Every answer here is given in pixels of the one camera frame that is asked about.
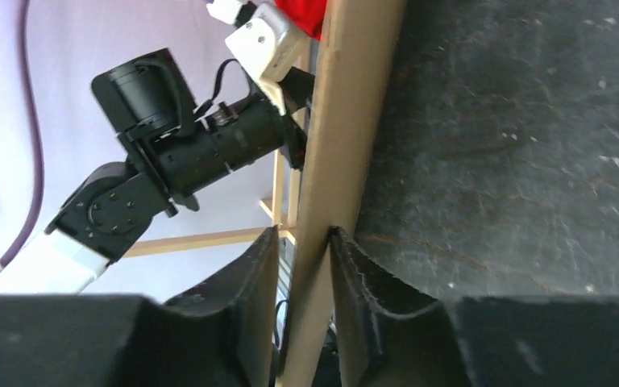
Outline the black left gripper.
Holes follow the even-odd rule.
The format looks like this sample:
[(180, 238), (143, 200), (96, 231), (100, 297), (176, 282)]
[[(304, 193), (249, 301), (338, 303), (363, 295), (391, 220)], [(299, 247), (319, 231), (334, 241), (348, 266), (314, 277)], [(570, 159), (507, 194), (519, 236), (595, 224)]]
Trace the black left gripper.
[(272, 84), (272, 104), (277, 109), (273, 119), (274, 150), (289, 162), (290, 168), (302, 171), (305, 163), (307, 134), (303, 123), (293, 115), (309, 106), (314, 92), (315, 76), (292, 66), (277, 83)]

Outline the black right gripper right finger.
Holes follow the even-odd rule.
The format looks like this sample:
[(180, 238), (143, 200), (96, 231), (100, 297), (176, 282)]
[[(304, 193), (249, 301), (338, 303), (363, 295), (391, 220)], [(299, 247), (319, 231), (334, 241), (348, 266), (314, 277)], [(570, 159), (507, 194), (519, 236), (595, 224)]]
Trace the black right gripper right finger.
[(345, 386), (619, 386), (619, 297), (437, 299), (328, 245)]

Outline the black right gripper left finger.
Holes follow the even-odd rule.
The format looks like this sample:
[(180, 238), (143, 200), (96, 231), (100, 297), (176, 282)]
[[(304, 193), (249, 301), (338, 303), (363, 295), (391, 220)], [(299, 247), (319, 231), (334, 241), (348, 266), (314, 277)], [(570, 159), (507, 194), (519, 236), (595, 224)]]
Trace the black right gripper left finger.
[(278, 230), (160, 304), (137, 295), (0, 296), (0, 386), (266, 386)]

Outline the brown backing board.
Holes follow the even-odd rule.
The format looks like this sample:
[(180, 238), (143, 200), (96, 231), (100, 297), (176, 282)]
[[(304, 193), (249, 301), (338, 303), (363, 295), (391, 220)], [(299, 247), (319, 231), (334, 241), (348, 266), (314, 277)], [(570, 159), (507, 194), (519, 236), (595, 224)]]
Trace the brown backing board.
[(333, 310), (327, 233), (353, 231), (403, 1), (331, 1), (316, 62), (279, 386), (309, 386)]

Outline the red cloth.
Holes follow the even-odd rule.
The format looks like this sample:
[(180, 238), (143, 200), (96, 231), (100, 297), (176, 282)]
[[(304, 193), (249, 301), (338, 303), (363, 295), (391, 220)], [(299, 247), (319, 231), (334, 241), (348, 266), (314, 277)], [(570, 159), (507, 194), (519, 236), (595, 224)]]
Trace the red cloth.
[(275, 0), (274, 2), (310, 38), (321, 40), (327, 0)]

